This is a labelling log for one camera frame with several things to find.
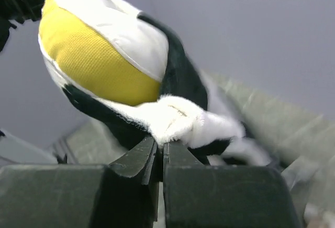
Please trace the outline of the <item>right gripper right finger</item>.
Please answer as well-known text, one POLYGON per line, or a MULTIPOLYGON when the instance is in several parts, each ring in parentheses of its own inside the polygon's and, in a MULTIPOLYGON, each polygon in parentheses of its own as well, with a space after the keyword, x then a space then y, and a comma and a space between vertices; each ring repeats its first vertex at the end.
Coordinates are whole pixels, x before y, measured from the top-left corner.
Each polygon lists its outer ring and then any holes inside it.
POLYGON ((301 227, 288 187, 268 167, 205 166, 182 144, 163 149, 166 227, 301 227))

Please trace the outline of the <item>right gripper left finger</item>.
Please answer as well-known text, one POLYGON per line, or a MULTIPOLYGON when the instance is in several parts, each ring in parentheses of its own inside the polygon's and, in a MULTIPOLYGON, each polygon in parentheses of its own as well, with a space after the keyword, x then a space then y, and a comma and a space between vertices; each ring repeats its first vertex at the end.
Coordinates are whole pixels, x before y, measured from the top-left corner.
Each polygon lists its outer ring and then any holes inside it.
POLYGON ((145 138, 109 165, 1 169, 1 227, 152 227, 157 145, 145 138))

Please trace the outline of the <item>black white checkered pillowcase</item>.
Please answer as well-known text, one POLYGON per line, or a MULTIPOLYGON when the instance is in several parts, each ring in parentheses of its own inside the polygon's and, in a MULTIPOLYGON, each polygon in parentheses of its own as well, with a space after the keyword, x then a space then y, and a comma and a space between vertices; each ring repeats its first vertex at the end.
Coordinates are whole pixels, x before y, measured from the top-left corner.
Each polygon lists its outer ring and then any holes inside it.
POLYGON ((161 30, 169 51, 159 97, 131 106, 89 94, 71 82, 62 91, 82 113, 104 123, 118 142, 132 149, 145 135, 159 146, 180 140, 208 164, 209 156, 235 159, 253 166, 279 168, 279 160, 253 137, 235 106, 192 65, 182 42, 165 24, 145 13, 139 19, 161 30))

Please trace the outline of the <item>white pillow yellow edge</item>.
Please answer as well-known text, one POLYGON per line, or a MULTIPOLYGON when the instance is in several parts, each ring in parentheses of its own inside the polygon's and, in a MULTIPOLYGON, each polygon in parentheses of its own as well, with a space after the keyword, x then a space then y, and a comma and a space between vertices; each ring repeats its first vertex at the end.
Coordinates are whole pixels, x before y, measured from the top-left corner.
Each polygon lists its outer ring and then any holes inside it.
POLYGON ((124 0, 45 0, 38 41, 52 78, 131 106, 156 101, 169 43, 139 15, 124 0))

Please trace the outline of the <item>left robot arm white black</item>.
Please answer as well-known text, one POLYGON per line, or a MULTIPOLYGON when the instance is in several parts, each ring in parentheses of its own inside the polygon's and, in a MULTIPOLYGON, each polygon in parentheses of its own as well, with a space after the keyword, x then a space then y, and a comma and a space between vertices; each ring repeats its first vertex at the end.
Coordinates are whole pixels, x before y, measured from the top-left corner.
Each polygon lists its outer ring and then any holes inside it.
POLYGON ((23 24, 27 20, 39 21, 44 0, 1 0, 1 50, 4 49, 10 29, 17 26, 16 21, 23 24))

